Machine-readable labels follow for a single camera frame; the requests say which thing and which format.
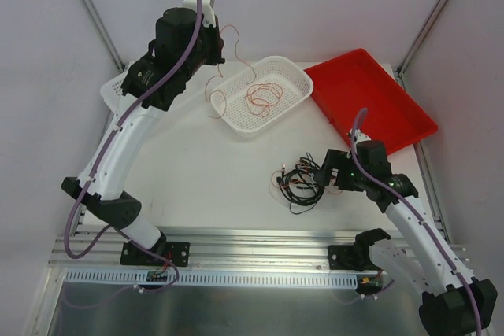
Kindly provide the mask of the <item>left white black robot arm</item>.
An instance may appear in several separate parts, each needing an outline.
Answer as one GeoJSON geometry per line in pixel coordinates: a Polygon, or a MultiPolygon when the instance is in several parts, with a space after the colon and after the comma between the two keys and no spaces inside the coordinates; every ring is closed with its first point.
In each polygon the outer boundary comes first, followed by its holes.
{"type": "Polygon", "coordinates": [[[124,191],[125,180],[146,138],[176,96],[203,65],[224,63],[218,18],[188,8],[164,11],[147,52],[130,64],[120,85],[117,109],[89,165],[64,178],[61,188],[74,199],[68,224],[84,205],[135,245],[148,264],[165,255],[165,235],[141,214],[141,202],[124,191]]]}

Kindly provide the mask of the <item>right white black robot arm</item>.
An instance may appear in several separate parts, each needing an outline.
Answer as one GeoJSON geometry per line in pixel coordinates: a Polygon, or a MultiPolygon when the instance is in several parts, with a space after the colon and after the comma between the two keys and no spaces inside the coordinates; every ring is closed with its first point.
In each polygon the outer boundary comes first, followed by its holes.
{"type": "Polygon", "coordinates": [[[349,152],[328,150],[315,174],[320,186],[334,183],[364,192],[395,225],[414,257],[409,258],[381,228],[357,234],[350,246],[329,246],[331,268],[382,269],[417,299],[421,323],[430,335],[480,334],[488,328],[498,292],[478,279],[428,218],[416,187],[395,174],[382,142],[358,142],[349,152]]]}

